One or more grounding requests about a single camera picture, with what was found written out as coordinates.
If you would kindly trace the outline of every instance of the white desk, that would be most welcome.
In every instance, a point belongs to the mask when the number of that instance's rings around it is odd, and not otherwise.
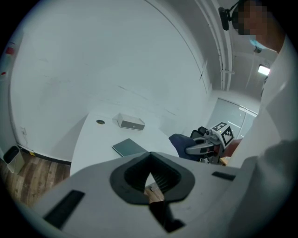
[[[99,119],[104,120],[105,124],[97,124],[96,120]],[[120,128],[115,119],[90,113],[74,149],[70,175],[90,165],[120,158],[112,146],[128,138],[149,152],[163,152],[179,157],[168,136],[158,128],[145,126],[143,131]],[[146,185],[153,182],[153,177],[150,175]]]

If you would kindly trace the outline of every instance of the wooden floor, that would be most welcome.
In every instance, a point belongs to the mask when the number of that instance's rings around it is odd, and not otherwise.
[[[64,165],[33,157],[22,153],[25,165],[18,175],[12,174],[3,160],[0,159],[0,176],[9,194],[29,207],[48,190],[69,177],[70,165]],[[159,188],[151,191],[146,187],[145,195],[149,202],[163,201]]]

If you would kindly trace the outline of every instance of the trash can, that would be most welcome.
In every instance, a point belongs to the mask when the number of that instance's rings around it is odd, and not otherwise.
[[[20,149],[16,146],[12,146],[3,156],[4,162],[7,164],[11,173],[18,174],[25,162],[20,153]]]

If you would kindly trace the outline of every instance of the white wall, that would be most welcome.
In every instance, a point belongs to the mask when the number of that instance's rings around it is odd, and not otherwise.
[[[167,135],[190,134],[202,118],[208,90],[194,55],[145,1],[41,3],[19,30],[12,111],[18,142],[36,153],[71,161],[92,110],[138,116]]]
[[[201,120],[201,123],[202,123],[201,126],[207,125],[218,98],[243,106],[257,114],[260,108],[260,101],[256,100],[253,97],[249,97],[235,91],[227,92],[227,91],[213,90],[209,96],[209,100],[206,105],[206,109],[204,111],[204,117]]]

